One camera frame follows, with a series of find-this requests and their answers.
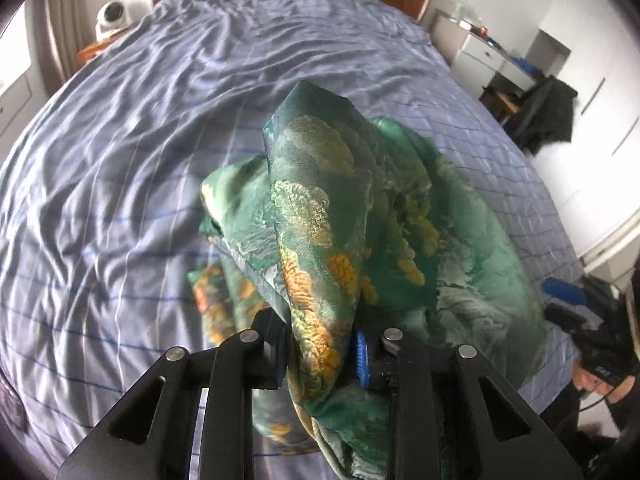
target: drawer handle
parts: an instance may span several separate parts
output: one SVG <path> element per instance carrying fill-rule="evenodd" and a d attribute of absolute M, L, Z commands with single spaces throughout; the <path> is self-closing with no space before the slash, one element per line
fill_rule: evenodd
<path fill-rule="evenodd" d="M 602 78 L 602 81 L 600 82 L 600 84 L 598 85 L 598 87 L 596 88 L 596 91 L 593 93 L 593 95 L 591 96 L 591 99 L 589 99 L 587 101 L 587 104 L 584 105 L 584 108 L 582 109 L 582 111 L 580 112 L 580 115 L 584 115 L 584 113 L 587 111 L 587 108 L 589 108 L 589 106 L 591 106 L 591 103 L 593 103 L 593 100 L 596 98 L 596 96 L 598 95 L 598 93 L 600 92 L 600 90 L 602 90 L 602 85 L 604 85 L 604 82 L 607 80 L 606 77 Z"/>
<path fill-rule="evenodd" d="M 631 128 L 626 133 L 625 137 L 620 141 L 620 144 L 616 146 L 616 149 L 613 150 L 613 153 L 611 153 L 611 156 L 614 156 L 616 154 L 616 151 L 620 149 L 620 146 L 622 146 L 625 143 L 625 141 L 629 138 L 629 135 L 631 135 L 631 132 L 636 129 L 636 126 L 638 126 L 638 120 L 640 120 L 640 116 L 636 117 L 636 120 L 631 125 Z"/>

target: white nightstand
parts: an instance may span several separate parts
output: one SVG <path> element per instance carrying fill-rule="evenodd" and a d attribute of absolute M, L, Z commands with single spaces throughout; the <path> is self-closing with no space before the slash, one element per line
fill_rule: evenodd
<path fill-rule="evenodd" d="M 445 16 L 437 17 L 431 29 L 431 41 L 459 83 L 475 98 L 482 95 L 496 73 L 524 91 L 535 84 L 535 80 L 506 54 Z"/>

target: green patterned scarf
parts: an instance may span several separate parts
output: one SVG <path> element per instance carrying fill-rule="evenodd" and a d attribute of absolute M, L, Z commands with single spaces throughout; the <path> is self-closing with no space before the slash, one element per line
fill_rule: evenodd
<path fill-rule="evenodd" d="M 255 392 L 256 428 L 283 452 L 317 443 L 342 478 L 381 479 L 388 398 L 347 364 L 354 323 L 473 344 L 519 387 L 540 364 L 542 311 L 495 214 L 429 139 L 308 82 L 264 131 L 266 156 L 202 184 L 222 254 L 190 274 L 207 335 L 271 305 L 291 327 L 289 391 Z"/>

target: metal screw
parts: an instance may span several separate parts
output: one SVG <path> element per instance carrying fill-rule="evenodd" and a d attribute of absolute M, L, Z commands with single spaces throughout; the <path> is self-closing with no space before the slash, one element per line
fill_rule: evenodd
<path fill-rule="evenodd" d="M 402 339 L 402 330 L 399 328 L 387 328 L 385 330 L 385 339 L 388 341 L 400 341 Z"/>
<path fill-rule="evenodd" d="M 184 348 L 174 346 L 166 351 L 166 358 L 168 361 L 179 361 L 184 357 Z"/>
<path fill-rule="evenodd" d="M 463 357 L 465 359 L 473 359 L 478 355 L 478 350 L 476 350 L 471 345 L 461 345 L 458 348 L 458 353 L 460 354 L 460 357 Z"/>
<path fill-rule="evenodd" d="M 253 343 L 256 339 L 258 339 L 260 337 L 260 334 L 258 334 L 255 330 L 243 330 L 240 333 L 240 341 L 242 341 L 243 343 Z"/>

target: wrinkled sheet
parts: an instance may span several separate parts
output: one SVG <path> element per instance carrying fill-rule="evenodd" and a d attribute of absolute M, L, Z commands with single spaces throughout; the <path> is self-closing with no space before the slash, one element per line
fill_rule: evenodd
<path fill-rule="evenodd" d="M 263 126 L 301 78 L 431 137 L 535 284 L 580 275 L 536 172 L 400 11 L 163 0 L 50 100 L 0 174 L 1 409 L 50 476 L 164 350 L 206 346 L 185 279 L 217 259 L 198 234 L 200 183 L 264 151 Z M 548 331 L 543 367 L 520 391 L 538 412 L 575 352 Z M 254 452 L 258 478 L 332 477 L 317 454 L 274 456 L 259 439 Z M 198 456 L 196 444 L 193 470 Z"/>

